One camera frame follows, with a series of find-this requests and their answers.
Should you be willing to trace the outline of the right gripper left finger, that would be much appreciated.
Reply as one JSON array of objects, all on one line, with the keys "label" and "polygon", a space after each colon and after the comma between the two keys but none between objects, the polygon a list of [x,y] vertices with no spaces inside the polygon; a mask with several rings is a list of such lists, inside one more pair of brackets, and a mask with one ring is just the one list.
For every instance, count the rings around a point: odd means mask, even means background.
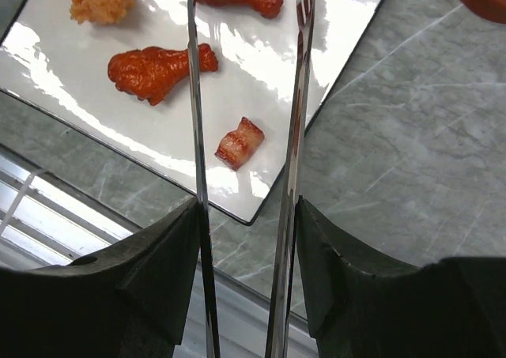
[{"label": "right gripper left finger", "polygon": [[199,250],[197,202],[67,266],[1,271],[4,357],[170,357]]}]

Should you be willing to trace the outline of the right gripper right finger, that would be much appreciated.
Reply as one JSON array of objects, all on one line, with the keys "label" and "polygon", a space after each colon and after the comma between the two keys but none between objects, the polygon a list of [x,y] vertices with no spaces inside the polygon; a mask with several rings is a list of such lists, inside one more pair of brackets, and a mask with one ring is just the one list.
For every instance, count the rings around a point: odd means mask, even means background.
[{"label": "right gripper right finger", "polygon": [[309,201],[296,210],[310,335],[321,357],[502,357],[505,260],[417,267],[345,232]]}]

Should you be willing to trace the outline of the metal tongs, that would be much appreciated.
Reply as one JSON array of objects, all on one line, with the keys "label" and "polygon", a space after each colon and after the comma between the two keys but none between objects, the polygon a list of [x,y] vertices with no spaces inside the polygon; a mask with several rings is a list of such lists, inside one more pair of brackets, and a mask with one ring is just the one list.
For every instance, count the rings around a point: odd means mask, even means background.
[{"label": "metal tongs", "polygon": [[[209,357],[219,357],[221,353],[206,183],[198,37],[194,22],[194,11],[195,0],[187,0],[189,36],[187,50],[196,169],[196,215],[206,307],[206,354]],[[299,198],[300,155],[304,145],[304,128],[307,114],[308,84],[315,21],[315,0],[296,0],[296,15],[299,31],[297,37],[295,86],[285,160],[284,194],[281,199],[269,322],[266,333],[265,355],[267,357],[285,357],[288,354],[289,312],[296,248],[296,210]]]}]

